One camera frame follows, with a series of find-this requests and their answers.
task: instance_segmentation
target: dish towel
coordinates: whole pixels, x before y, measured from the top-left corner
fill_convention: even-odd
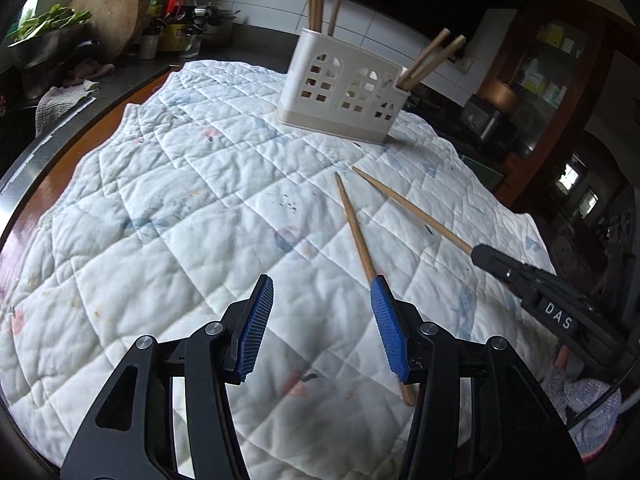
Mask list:
[[[99,83],[85,81],[78,86],[57,88],[52,86],[42,96],[36,108],[36,138],[49,129],[60,117],[97,89]]]
[[[566,424],[567,408],[574,413],[582,412],[606,392],[609,385],[596,379],[571,382],[562,368],[554,366],[543,381],[542,389]],[[620,414],[621,399],[618,389],[602,406],[569,431],[584,462],[595,458],[609,441]]]

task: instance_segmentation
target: quilted tablecloth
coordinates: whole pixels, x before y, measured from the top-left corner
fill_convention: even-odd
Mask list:
[[[135,339],[183,338],[245,299],[260,273],[274,305],[255,371],[228,387],[253,479],[394,478],[412,410],[402,403],[337,189],[397,298],[455,336],[505,336],[537,376],[554,339],[491,276],[350,170],[356,164],[475,245],[552,270],[529,216],[501,206],[422,119],[402,112],[384,146],[280,124],[285,76],[197,61],[128,105],[33,235],[0,310],[0,383],[12,415],[61,464]],[[470,431],[462,383],[460,441]],[[176,384],[180,470],[190,474]]]

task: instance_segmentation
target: wooden cutting board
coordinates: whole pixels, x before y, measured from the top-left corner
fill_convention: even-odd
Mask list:
[[[91,32],[100,41],[106,61],[118,56],[142,28],[141,0],[73,0],[75,10],[90,10]]]

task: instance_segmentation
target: wooden cabinet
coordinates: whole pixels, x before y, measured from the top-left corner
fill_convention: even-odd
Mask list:
[[[572,130],[591,115],[610,65],[607,19],[571,0],[527,0],[479,89],[496,78],[522,102],[512,117],[518,128],[505,178],[495,197],[513,208]]]

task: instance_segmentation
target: kitchen counter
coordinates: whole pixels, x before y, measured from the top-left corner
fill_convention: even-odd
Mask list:
[[[276,72],[285,73],[289,67],[290,55],[274,56],[253,50],[225,48],[203,50],[199,59],[242,61],[259,65]],[[70,119],[62,117],[53,134],[46,133],[35,139],[9,170],[0,178],[0,247],[4,244],[12,224],[27,202],[33,190],[42,181],[47,171],[89,128],[98,123],[118,103],[132,96],[162,74],[175,70],[185,60],[178,55],[158,55],[156,59],[140,61],[122,57],[116,60],[115,72],[98,81],[100,87],[88,98],[80,102],[78,113]],[[16,108],[36,105],[18,103]]]

